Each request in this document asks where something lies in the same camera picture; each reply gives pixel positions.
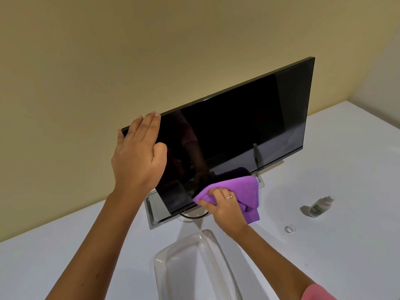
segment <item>bottle label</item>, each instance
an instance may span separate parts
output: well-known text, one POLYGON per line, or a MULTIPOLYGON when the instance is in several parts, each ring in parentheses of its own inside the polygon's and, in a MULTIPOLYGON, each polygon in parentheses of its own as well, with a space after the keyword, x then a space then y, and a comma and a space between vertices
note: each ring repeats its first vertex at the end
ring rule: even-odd
POLYGON ((318 204, 315 204, 313 207, 310 209, 310 213, 313 214, 314 216, 319 216, 326 212, 326 210, 322 209, 318 204))

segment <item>wall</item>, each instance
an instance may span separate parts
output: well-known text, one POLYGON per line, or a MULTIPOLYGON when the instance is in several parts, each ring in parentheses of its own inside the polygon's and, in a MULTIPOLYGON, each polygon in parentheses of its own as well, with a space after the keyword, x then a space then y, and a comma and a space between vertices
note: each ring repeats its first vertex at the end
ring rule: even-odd
POLYGON ((0 240, 104 199, 116 130, 307 56, 346 100, 400 0, 0 0, 0 240))
POLYGON ((400 128, 400 28, 350 101, 400 128))

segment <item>black screen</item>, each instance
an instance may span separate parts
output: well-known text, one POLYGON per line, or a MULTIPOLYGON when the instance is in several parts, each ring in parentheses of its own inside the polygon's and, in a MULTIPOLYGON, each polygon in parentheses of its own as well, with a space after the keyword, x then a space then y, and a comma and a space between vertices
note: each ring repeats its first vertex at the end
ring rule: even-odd
POLYGON ((157 141, 168 158, 156 189, 173 216, 213 177, 302 148, 313 68, 310 57, 162 114, 157 141))

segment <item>black cable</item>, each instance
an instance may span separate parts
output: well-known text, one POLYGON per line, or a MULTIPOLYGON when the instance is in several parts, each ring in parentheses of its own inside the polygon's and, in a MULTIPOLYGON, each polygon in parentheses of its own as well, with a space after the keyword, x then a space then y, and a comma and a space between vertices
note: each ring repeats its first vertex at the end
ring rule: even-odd
POLYGON ((183 215, 182 213, 179 213, 179 214, 182 217, 185 217, 186 219, 200 219, 200 218, 203 218, 203 217, 207 216, 209 214, 209 212, 206 212, 204 215, 201 215, 201 216, 198 216, 198 217, 189 217, 189 216, 183 215))

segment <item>person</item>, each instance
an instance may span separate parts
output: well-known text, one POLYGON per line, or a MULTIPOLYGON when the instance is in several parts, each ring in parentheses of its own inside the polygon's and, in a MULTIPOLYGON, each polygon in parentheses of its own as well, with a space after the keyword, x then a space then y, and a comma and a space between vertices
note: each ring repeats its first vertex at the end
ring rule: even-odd
MULTIPOLYGON (((117 147, 111 159, 114 190, 46 300, 106 297, 129 227, 166 166, 167 147, 156 143, 160 121, 160 114, 153 111, 134 120, 126 137, 118 131, 117 147)), ((212 189, 210 193, 215 196, 217 205, 204 200, 199 201, 199 205, 205 207, 223 231, 243 248, 279 299, 334 299, 246 223, 233 192, 222 188, 212 189)))

